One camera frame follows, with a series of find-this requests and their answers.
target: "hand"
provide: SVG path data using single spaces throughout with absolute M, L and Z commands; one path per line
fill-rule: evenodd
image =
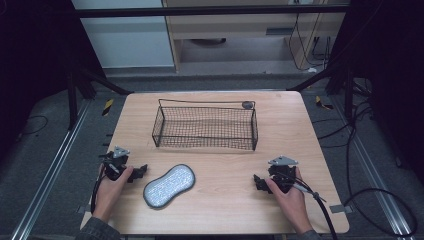
M 302 179 L 299 168 L 296 168 L 296 177 Z M 303 192 L 292 187 L 290 191 L 283 193 L 272 179 L 267 178 L 265 181 L 274 193 L 278 205 L 280 205 L 281 210 L 296 233 L 301 235 L 309 230 L 313 230 L 306 212 L 305 196 Z
M 101 180 L 99 190 L 97 191 L 96 209 L 93 212 L 93 217 L 105 223 L 109 221 L 113 206 L 118 201 L 122 189 L 133 170 L 134 168 L 132 166 L 127 167 L 116 181 L 112 181 L 107 177 Z

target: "gray carpet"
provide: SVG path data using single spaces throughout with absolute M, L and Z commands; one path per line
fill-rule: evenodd
M 308 74 L 168 76 L 111 79 L 111 81 L 125 89 L 137 92 L 281 90 L 300 83 L 308 76 Z M 311 121 L 325 120 L 313 124 L 317 136 L 326 135 L 343 126 L 340 115 L 336 110 L 316 106 L 314 91 L 322 92 L 320 84 L 322 83 L 312 86 L 311 89 L 302 94 Z M 79 230 L 82 215 L 77 213 L 76 210 L 78 206 L 85 205 L 89 200 L 92 184 L 94 184 L 100 164 L 98 155 L 107 151 L 107 146 L 104 145 L 104 143 L 110 141 L 107 134 L 113 133 L 125 101 L 125 96 L 113 93 L 103 86 L 94 85 L 98 94 L 95 100 L 90 103 L 87 117 L 33 227 L 32 235 L 75 236 Z M 111 111 L 107 116 L 101 116 L 105 102 L 110 98 L 114 99 Z M 40 101 L 34 107 L 32 115 L 45 116 L 48 123 L 36 133 L 23 135 L 11 149 L 7 158 L 8 161 L 0 170 L 0 235 L 10 235 L 23 217 L 66 134 L 69 123 L 66 92 L 58 93 Z M 44 121 L 43 117 L 29 119 L 25 131 L 36 131 L 44 125 Z M 418 221 L 422 223 L 424 209 L 421 202 L 424 201 L 424 188 L 418 182 L 414 173 L 409 169 L 396 167 L 394 155 L 378 125 L 372 120 L 372 115 L 364 116 L 358 122 L 357 130 L 358 136 L 364 142 L 369 155 L 390 191 L 401 196 L 413 209 Z M 348 132 L 341 131 L 320 141 L 342 201 L 348 198 L 346 147 L 331 146 L 345 144 L 347 139 Z M 349 159 L 353 192 L 370 187 L 371 185 L 353 148 Z M 358 198 L 357 202 L 371 219 L 386 229 L 391 229 L 374 193 Z M 340 239 L 394 239 L 394 237 L 371 226 L 357 211 L 348 214 L 348 219 L 350 230 L 346 234 L 340 234 Z M 418 229 L 416 239 L 424 239 L 422 229 Z

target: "person's left hand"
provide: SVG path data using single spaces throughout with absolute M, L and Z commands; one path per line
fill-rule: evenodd
M 108 177 L 104 177 L 101 180 L 99 190 L 97 191 L 96 209 L 93 212 L 93 217 L 105 223 L 109 221 L 113 206 L 118 201 L 122 189 L 133 170 L 134 167 L 128 166 L 116 181 L 112 181 Z

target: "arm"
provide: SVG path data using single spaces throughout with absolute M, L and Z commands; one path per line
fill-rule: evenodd
M 112 181 L 107 177 L 101 181 L 99 190 L 97 191 L 96 209 L 92 217 L 75 238 L 76 240 L 120 239 L 121 234 L 107 223 L 109 222 L 113 207 L 118 201 L 122 189 L 127 179 L 131 176 L 132 171 L 133 167 L 128 167 L 116 181 Z
M 296 168 L 296 177 L 302 178 L 299 168 Z M 306 212 L 305 196 L 296 188 L 283 193 L 271 179 L 265 179 L 269 189 L 274 193 L 281 211 L 287 217 L 300 239 L 321 239 L 312 228 Z

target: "wire mesh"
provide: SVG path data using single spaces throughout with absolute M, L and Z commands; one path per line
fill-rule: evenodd
M 183 105 L 164 106 L 164 102 Z M 258 142 L 255 103 L 159 99 L 152 136 L 156 147 L 255 150 Z

